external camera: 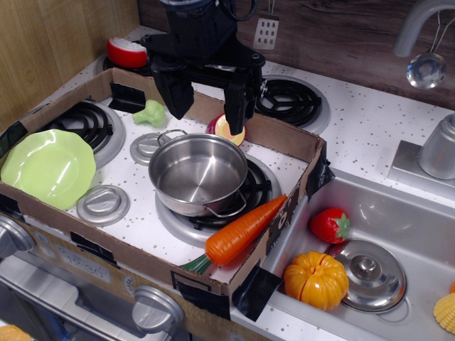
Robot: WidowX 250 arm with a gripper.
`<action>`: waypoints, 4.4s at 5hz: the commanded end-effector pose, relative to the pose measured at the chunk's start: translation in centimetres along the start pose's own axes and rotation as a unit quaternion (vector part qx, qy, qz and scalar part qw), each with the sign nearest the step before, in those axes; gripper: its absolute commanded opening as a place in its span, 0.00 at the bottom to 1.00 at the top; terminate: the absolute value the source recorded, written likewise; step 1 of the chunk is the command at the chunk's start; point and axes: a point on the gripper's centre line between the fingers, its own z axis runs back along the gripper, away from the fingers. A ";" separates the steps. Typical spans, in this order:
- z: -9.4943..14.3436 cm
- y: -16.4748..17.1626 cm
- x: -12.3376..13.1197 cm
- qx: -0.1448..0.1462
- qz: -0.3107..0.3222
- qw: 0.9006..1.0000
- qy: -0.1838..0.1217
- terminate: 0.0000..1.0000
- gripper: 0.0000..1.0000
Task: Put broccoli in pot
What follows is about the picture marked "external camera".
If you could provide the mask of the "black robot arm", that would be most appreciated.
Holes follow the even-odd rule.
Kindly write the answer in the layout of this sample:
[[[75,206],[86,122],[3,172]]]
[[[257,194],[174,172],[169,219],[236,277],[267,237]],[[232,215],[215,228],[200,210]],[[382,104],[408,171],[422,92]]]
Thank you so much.
[[[193,84],[222,89],[230,133],[253,117],[263,83],[262,54],[237,39],[234,1],[163,1],[170,31],[140,40],[170,113],[182,119],[194,103]]]

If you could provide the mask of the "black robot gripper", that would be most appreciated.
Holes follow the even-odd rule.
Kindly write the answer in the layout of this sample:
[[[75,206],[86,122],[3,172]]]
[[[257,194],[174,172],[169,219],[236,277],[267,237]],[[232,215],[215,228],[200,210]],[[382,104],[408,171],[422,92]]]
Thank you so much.
[[[250,19],[257,2],[238,16],[234,1],[162,1],[170,32],[145,36],[140,44],[150,56],[167,59],[177,65],[233,67],[224,89],[225,115],[230,133],[238,135],[255,112],[262,94],[264,56],[244,46],[237,39],[237,23]],[[182,119],[194,103],[190,80],[179,71],[152,67],[152,75],[169,112]]]

